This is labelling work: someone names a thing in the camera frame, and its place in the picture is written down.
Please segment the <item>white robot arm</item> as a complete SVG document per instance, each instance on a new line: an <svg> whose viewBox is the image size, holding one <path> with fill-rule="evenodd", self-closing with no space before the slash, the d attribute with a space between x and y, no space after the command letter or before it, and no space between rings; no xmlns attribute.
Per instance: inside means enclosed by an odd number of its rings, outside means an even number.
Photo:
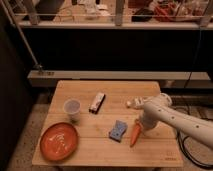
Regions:
<svg viewBox="0 0 213 171"><path fill-rule="evenodd" d="M171 105L172 100L165 93L149 97L143 104L139 122L145 130L151 130L161 121L213 149L213 123L178 112Z"/></svg>

